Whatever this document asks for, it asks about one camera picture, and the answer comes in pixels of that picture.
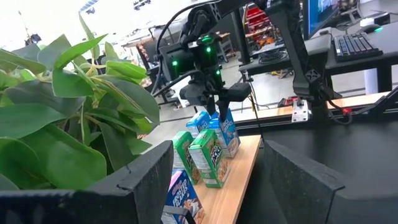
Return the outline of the black computer keyboard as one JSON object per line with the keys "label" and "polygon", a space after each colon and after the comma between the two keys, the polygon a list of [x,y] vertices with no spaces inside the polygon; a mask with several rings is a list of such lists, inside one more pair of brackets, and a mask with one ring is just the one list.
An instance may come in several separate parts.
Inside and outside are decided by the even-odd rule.
{"label": "black computer keyboard", "polygon": [[333,38],[333,43],[337,62],[377,57],[383,54],[383,51],[370,41],[365,32],[336,36]]}

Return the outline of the Frosted Flakes cereal box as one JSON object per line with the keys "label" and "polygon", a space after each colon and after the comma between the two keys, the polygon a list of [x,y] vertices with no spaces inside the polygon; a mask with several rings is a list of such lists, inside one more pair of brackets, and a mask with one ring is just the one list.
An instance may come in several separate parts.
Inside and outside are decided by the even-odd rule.
{"label": "Frosted Flakes cereal box", "polygon": [[[187,172],[183,169],[174,169],[167,192],[166,206],[187,209],[195,224],[201,224],[205,211],[195,192]],[[161,224],[189,224],[185,215],[163,212]]]}

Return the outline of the black diagonal rig bar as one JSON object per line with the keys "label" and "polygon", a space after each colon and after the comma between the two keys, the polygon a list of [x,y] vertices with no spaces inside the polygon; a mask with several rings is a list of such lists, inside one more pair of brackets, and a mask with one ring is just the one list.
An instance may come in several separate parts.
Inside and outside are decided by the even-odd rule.
{"label": "black diagonal rig bar", "polygon": [[396,86],[386,96],[382,96],[373,105],[371,105],[368,110],[368,115],[370,116],[380,115],[383,112],[385,112],[385,110],[389,109],[392,105],[394,105],[396,101],[398,101],[398,86]]}

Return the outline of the white metal bracket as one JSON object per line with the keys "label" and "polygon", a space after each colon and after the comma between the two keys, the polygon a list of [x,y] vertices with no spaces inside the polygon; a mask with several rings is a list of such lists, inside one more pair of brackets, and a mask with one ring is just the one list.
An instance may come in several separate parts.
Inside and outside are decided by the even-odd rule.
{"label": "white metal bracket", "polygon": [[292,122],[302,123],[310,119],[310,109],[307,100],[298,98],[293,102]]}

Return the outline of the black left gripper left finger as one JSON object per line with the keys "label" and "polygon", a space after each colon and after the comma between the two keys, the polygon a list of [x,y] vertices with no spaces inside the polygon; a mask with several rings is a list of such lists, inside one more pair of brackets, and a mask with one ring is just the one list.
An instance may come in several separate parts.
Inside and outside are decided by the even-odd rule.
{"label": "black left gripper left finger", "polygon": [[164,141],[85,190],[0,190],[0,224],[160,224],[173,159]]}

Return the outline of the Rice Krispies cereal box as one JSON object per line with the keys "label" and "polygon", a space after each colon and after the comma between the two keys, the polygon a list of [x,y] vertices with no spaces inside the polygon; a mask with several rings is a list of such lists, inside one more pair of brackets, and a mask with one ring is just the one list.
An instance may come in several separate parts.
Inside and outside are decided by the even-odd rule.
{"label": "Rice Krispies cereal box", "polygon": [[215,131],[225,156],[233,158],[237,153],[241,141],[231,110],[228,109],[224,121],[221,120],[219,111],[215,111],[215,113],[211,115],[209,128]]}
{"label": "Rice Krispies cereal box", "polygon": [[210,115],[207,111],[197,112],[186,124],[186,128],[193,138],[196,138],[203,129],[208,129]]}

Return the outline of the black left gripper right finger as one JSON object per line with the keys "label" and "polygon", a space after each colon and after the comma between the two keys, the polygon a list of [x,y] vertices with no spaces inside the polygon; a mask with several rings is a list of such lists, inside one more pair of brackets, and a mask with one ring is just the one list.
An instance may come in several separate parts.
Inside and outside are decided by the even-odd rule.
{"label": "black left gripper right finger", "polygon": [[398,224],[398,180],[345,176],[266,141],[269,181],[291,224]]}

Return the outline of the wooden shelf board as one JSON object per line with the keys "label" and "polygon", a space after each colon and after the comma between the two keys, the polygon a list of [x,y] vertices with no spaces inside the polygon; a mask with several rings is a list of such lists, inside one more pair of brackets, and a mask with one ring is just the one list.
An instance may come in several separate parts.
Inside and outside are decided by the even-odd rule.
{"label": "wooden shelf board", "polygon": [[260,144],[260,135],[241,137],[241,144],[234,159],[230,160],[230,172],[222,188],[211,189],[203,182],[196,184],[195,192],[205,211],[201,224],[236,223]]}

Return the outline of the computer monitor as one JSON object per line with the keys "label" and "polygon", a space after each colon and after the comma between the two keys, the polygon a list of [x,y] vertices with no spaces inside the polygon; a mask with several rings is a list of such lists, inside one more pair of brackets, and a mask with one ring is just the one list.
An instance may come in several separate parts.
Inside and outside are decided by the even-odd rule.
{"label": "computer monitor", "polygon": [[302,0],[303,38],[310,39],[338,11],[338,0]]}

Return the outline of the Apple Jacks cereal box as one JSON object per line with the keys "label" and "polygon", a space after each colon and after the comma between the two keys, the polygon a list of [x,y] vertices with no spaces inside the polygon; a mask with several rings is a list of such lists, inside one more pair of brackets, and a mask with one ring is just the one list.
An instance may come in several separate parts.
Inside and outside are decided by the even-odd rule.
{"label": "Apple Jacks cereal box", "polygon": [[179,131],[172,139],[174,147],[174,169],[185,169],[192,184],[196,185],[200,179],[197,169],[189,151],[189,146],[193,142],[193,137],[188,131]]}
{"label": "Apple Jacks cereal box", "polygon": [[229,160],[213,129],[203,129],[188,148],[208,188],[222,188],[229,174]]}

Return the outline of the black computer mouse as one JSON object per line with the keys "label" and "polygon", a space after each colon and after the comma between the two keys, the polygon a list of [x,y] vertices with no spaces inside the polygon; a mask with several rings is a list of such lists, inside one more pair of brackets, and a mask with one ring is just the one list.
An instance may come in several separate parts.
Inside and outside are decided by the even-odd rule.
{"label": "black computer mouse", "polygon": [[382,30],[382,26],[378,25],[378,24],[369,24],[366,26],[363,26],[362,28],[360,28],[360,30],[358,32],[364,32],[364,33],[372,33],[372,32],[378,32]]}

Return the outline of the black rig upright post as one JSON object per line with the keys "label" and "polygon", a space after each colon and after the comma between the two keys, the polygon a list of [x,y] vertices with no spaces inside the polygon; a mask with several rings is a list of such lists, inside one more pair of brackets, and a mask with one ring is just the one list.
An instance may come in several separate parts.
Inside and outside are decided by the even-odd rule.
{"label": "black rig upright post", "polygon": [[308,55],[299,23],[299,0],[270,0],[266,14],[279,29],[295,72],[293,80],[294,93],[307,100],[312,109],[314,121],[324,121],[329,118],[325,94],[327,80],[323,74],[326,57],[320,59]]}

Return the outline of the black office desk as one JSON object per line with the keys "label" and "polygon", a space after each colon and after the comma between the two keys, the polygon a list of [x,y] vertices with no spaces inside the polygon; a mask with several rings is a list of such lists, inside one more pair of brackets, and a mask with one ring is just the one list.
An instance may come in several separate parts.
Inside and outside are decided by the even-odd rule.
{"label": "black office desk", "polygon": [[321,64],[325,66],[326,75],[339,75],[375,68],[378,92],[390,91],[392,90],[391,67],[398,64],[398,22],[384,25],[380,32],[370,33],[368,37],[371,43],[383,51],[382,55],[337,62],[329,34],[306,40],[305,46],[312,60],[321,60]]}

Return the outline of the green leafy potted tree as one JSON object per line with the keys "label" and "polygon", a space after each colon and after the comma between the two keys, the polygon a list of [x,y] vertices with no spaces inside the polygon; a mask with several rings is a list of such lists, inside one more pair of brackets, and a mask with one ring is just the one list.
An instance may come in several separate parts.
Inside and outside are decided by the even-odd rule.
{"label": "green leafy potted tree", "polygon": [[159,123],[147,72],[88,30],[0,49],[0,189],[85,189],[149,148]]}

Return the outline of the white panel under desk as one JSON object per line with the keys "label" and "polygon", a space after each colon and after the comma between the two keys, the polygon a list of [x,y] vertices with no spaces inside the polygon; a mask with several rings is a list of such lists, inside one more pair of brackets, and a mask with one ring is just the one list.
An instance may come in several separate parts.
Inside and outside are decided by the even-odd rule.
{"label": "white panel under desk", "polygon": [[365,92],[371,95],[378,92],[377,69],[372,68],[364,71]]}

